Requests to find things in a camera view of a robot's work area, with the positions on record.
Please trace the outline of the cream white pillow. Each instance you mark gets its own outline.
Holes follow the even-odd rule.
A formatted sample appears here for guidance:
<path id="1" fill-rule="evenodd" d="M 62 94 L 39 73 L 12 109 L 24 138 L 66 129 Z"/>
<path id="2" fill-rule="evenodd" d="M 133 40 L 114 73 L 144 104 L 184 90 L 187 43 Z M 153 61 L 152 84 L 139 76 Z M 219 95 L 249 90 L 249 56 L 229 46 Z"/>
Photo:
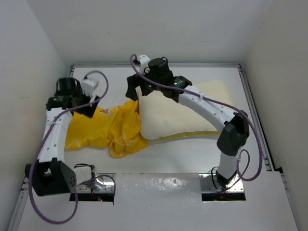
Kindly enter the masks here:
<path id="1" fill-rule="evenodd" d="M 185 136 L 218 135 L 219 132 L 208 121 L 193 110 L 161 92 L 154 91 L 139 97 L 139 116 L 141 135 L 149 141 L 175 139 Z"/>

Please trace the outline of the yellow pillowcase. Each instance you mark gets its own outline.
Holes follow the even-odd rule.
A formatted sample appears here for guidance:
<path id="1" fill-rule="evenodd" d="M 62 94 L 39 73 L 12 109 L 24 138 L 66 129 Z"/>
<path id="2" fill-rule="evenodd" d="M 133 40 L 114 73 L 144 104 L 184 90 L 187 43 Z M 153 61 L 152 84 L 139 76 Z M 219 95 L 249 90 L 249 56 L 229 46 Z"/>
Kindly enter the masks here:
<path id="1" fill-rule="evenodd" d="M 74 113 L 66 135 L 65 150 L 84 147 L 108 147 L 114 158 L 148 147 L 148 141 L 141 135 L 139 102 L 129 100 L 124 105 L 105 109 L 97 107 L 92 118 Z"/>

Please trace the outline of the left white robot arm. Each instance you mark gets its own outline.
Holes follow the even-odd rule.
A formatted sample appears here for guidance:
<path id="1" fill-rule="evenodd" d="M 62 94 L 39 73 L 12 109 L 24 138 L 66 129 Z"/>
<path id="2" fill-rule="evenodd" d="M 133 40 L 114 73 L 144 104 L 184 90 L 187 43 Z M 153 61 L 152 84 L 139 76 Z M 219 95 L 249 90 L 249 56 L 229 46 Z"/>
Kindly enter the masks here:
<path id="1" fill-rule="evenodd" d="M 44 143 L 32 168 L 25 167 L 26 176 L 32 180 L 32 187 L 38 196 L 72 193 L 76 186 L 92 177 L 91 167 L 72 169 L 64 162 L 64 148 L 68 127 L 73 118 L 69 108 L 86 105 L 76 110 L 88 118 L 93 117 L 97 104 L 90 105 L 99 82 L 85 77 L 60 78 L 56 83 L 54 96 L 46 104 L 46 126 Z"/>

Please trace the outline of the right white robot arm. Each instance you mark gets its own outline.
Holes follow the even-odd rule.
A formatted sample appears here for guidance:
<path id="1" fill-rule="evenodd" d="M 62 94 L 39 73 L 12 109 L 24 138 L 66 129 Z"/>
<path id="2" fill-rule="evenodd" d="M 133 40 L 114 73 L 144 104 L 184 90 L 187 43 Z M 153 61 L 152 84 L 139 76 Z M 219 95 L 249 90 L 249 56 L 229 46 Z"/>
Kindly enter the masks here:
<path id="1" fill-rule="evenodd" d="M 153 91 L 195 111 L 220 133 L 217 147 L 220 150 L 216 179 L 222 188 L 227 188 L 237 173 L 237 160 L 241 148 L 249 137 L 249 125 L 244 111 L 234 112 L 225 106 L 205 100 L 199 89 L 183 76 L 174 76 L 165 57 L 150 59 L 146 55 L 130 57 L 135 74 L 127 78 L 126 97 L 136 101 L 136 88 L 142 96 Z"/>

